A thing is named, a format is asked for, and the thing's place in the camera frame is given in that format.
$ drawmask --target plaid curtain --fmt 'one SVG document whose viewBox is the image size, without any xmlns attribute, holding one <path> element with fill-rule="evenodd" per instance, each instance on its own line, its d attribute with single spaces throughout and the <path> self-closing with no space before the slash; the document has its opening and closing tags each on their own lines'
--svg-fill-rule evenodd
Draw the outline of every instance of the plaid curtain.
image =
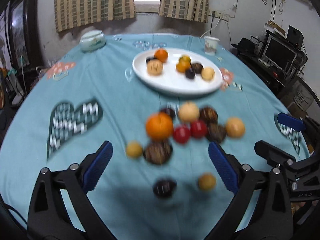
<svg viewBox="0 0 320 240">
<path fill-rule="evenodd" d="M 54 10 L 57 32 L 136 15 L 133 0 L 54 0 Z"/>
<path fill-rule="evenodd" d="M 159 15 L 208 22 L 209 0 L 161 0 Z"/>
</svg>

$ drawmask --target white plate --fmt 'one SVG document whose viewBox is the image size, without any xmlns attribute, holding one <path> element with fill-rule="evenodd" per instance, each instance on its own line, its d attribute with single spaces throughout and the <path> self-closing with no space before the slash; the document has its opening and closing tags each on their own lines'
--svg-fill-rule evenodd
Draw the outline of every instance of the white plate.
<svg viewBox="0 0 320 240">
<path fill-rule="evenodd" d="M 219 68 L 206 57 L 184 49 L 165 48 L 169 57 L 163 65 L 162 74 L 159 76 L 150 76 L 147 72 L 147 57 L 153 57 L 157 49 L 151 49 L 139 53 L 132 62 L 133 71 L 146 84 L 174 95 L 203 95 L 217 90 L 222 85 L 222 74 Z M 211 67 L 215 71 L 215 77 L 210 82 L 204 81 L 201 75 L 195 79 L 187 79 L 185 74 L 176 71 L 176 64 L 181 55 L 188 55 L 191 63 L 200 62 L 204 67 Z"/>
</svg>

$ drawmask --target orange flower print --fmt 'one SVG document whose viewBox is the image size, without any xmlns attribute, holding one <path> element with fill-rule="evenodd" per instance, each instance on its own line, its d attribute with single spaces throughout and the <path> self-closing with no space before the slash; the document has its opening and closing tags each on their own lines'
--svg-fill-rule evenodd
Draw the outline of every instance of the orange flower print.
<svg viewBox="0 0 320 240">
<path fill-rule="evenodd" d="M 223 78 L 223 82 L 220 88 L 221 90 L 225 91 L 226 88 L 229 87 L 230 84 L 232 83 L 234 74 L 225 68 L 220 68 L 220 71 L 222 73 L 222 78 Z"/>
<path fill-rule="evenodd" d="M 74 68 L 75 65 L 75 62 L 57 62 L 47 71 L 47 79 L 50 79 L 55 75 L 61 75 L 67 72 L 69 69 Z"/>
</svg>

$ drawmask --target red ball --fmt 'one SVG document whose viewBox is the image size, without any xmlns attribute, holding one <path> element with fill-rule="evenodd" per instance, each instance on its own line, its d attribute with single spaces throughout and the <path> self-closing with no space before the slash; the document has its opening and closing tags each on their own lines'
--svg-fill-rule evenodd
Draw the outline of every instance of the red ball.
<svg viewBox="0 0 320 240">
<path fill-rule="evenodd" d="M 186 126 L 178 126 L 174 129 L 173 138 L 177 143 L 186 143 L 191 136 L 190 130 Z"/>
<path fill-rule="evenodd" d="M 194 138 L 200 139 L 208 132 L 207 125 L 204 121 L 198 120 L 191 123 L 191 135 Z"/>
</svg>

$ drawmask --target speaker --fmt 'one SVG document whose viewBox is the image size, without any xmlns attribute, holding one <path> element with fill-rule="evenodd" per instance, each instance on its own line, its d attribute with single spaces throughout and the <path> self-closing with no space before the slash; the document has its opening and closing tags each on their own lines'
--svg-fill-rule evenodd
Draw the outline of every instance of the speaker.
<svg viewBox="0 0 320 240">
<path fill-rule="evenodd" d="M 289 41 L 297 49 L 301 50 L 303 43 L 303 35 L 301 31 L 293 28 L 292 26 L 289 26 L 287 41 Z"/>
</svg>

